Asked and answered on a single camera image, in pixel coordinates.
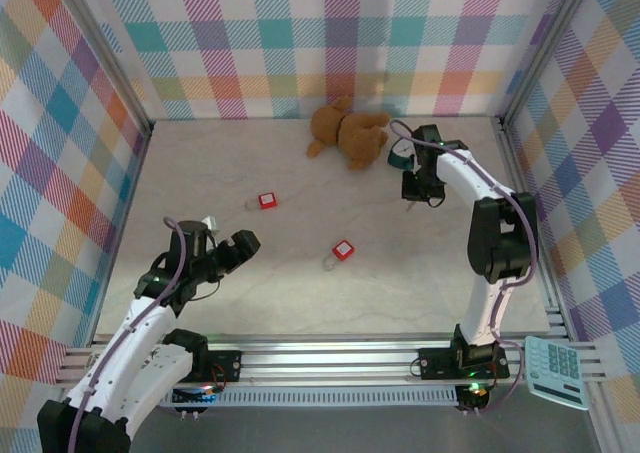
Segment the red safety padlock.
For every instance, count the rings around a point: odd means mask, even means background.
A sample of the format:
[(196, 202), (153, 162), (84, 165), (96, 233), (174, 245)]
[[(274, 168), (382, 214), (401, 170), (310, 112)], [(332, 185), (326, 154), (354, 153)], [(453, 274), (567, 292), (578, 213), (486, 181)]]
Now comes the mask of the red safety padlock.
[(346, 261), (355, 252), (354, 246), (346, 239), (337, 243), (331, 252), (322, 260), (325, 271), (333, 270), (339, 263)]
[(273, 192), (259, 194), (245, 203), (245, 208), (249, 211), (267, 210), (277, 206), (278, 200)]

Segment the teal alarm clock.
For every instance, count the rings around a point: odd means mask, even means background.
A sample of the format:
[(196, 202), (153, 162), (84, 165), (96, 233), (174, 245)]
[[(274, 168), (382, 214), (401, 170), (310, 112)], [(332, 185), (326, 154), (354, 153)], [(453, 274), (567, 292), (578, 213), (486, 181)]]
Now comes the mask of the teal alarm clock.
[(399, 138), (389, 150), (387, 163), (402, 171), (412, 171), (415, 166), (415, 158), (414, 143), (408, 139)]

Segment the brown teddy bear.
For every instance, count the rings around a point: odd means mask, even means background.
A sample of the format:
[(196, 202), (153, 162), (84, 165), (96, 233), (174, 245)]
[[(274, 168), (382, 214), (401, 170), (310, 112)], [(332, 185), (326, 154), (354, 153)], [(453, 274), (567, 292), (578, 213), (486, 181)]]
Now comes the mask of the brown teddy bear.
[(387, 112), (353, 112), (352, 106), (351, 97), (340, 96), (312, 114), (308, 158), (317, 157), (327, 147), (337, 147), (351, 171), (368, 168), (379, 158), (388, 141), (385, 128), (391, 116)]

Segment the light blue calculator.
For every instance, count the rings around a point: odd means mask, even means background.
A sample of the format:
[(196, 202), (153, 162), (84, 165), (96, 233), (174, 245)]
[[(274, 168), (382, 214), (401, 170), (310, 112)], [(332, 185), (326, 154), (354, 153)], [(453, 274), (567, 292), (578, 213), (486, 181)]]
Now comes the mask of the light blue calculator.
[(580, 356), (576, 349), (527, 336), (526, 383), (534, 396), (573, 409), (589, 409)]

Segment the aluminium side rail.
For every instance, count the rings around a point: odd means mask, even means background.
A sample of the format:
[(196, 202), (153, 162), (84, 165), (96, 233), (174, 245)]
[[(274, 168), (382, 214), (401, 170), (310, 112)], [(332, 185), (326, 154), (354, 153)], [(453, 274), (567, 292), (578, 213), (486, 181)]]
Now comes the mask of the aluminium side rail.
[[(491, 124), (509, 184), (519, 191), (528, 190), (508, 127), (499, 118), (492, 118)], [(535, 276), (525, 287), (517, 288), (512, 294), (502, 332), (512, 338), (533, 335), (567, 343), (573, 340), (572, 325), (565, 314), (564, 300), (541, 226), (538, 231), (539, 256)]]
[(104, 306), (104, 302), (105, 302), (105, 298), (107, 296), (107, 292), (108, 292), (108, 287), (109, 287), (109, 283), (113, 274), (113, 270), (117, 261), (117, 257), (118, 257), (118, 253), (119, 253), (119, 249), (122, 243), (122, 239), (124, 236), (124, 232), (125, 232), (125, 228), (126, 228), (126, 224), (127, 224), (127, 220), (132, 208), (132, 204), (134, 201), (134, 197), (135, 197), (135, 193), (136, 193), (136, 189), (139, 183), (139, 179), (141, 176), (141, 172), (142, 169), (144, 168), (144, 162), (147, 156), (147, 152), (149, 150), (149, 145), (151, 142), (151, 139), (153, 137), (153, 132), (155, 129), (155, 125), (156, 125), (156, 121), (155, 120), (149, 120), (147, 122), (147, 124), (145, 125), (145, 129), (144, 129), (144, 135), (143, 135), (143, 141), (142, 141), (142, 146), (141, 146), (141, 151), (140, 151), (140, 156), (138, 159), (138, 163), (136, 166), (136, 169), (134, 170), (134, 176), (133, 179), (131, 180), (131, 186), (126, 198), (126, 201), (124, 203), (125, 205), (125, 209), (123, 211), (122, 217), (121, 217), (121, 223), (118, 227), (118, 229), (116, 230), (116, 236), (114, 239), (114, 244), (113, 244), (113, 251), (110, 253), (109, 256), (109, 262), (107, 263), (107, 267), (108, 269), (106, 270), (106, 274), (105, 277), (103, 279), (103, 281), (100, 284), (100, 289), (98, 291), (96, 300), (94, 302), (93, 305), (93, 309), (91, 311), (91, 316), (89, 318), (89, 327), (86, 331), (86, 334), (82, 340), (82, 345), (84, 347), (90, 346), (92, 344), (93, 341), (93, 337), (96, 333), (97, 330), (97, 326), (98, 326), (98, 322), (100, 319), (100, 315), (102, 312), (102, 308)]

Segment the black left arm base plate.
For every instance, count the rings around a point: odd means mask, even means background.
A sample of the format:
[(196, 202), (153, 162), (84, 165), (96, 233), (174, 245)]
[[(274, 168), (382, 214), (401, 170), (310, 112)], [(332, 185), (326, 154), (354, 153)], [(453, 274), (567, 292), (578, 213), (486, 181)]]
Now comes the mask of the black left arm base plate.
[(209, 350), (203, 378), (213, 383), (238, 382), (242, 367), (240, 350)]

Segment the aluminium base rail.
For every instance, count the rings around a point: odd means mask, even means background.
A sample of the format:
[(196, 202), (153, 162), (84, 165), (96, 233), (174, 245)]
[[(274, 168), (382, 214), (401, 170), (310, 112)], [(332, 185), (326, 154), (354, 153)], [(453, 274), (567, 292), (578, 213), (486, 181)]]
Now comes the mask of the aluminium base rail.
[[(88, 348), (68, 350), (56, 378), (56, 386), (70, 388), (90, 369), (106, 337)], [(374, 386), (417, 383), (410, 364), (420, 348), (448, 346), (448, 340), (419, 338), (273, 339), (223, 337), (208, 344), (214, 351), (240, 350), (240, 378), (232, 386)], [(578, 350), (585, 382), (606, 379), (604, 366), (592, 343), (572, 343)]]

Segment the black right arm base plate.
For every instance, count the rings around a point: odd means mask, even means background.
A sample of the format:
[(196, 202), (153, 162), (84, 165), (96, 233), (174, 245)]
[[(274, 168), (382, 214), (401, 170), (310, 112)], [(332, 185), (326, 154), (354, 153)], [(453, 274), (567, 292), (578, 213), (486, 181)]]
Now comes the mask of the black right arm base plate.
[(456, 348), (418, 350), (422, 380), (508, 379), (510, 370), (501, 347), (471, 349), (465, 354)]

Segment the aluminium frame post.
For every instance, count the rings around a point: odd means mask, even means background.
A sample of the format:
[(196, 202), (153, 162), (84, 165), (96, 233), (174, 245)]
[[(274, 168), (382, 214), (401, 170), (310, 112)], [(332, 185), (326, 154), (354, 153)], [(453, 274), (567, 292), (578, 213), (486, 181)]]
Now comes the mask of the aluminium frame post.
[(495, 115), (504, 130), (514, 124), (582, 1), (547, 3)]
[(117, 59), (114, 50), (111, 48), (102, 28), (96, 21), (88, 4), (85, 0), (62, 1), (69, 8), (72, 17), (81, 29), (86, 42), (91, 47), (97, 60), (104, 68), (117, 92), (120, 94), (124, 105), (140, 127), (143, 138), (145, 140), (149, 140), (153, 133), (154, 122), (149, 118), (144, 110), (134, 88), (129, 82), (125, 69)]

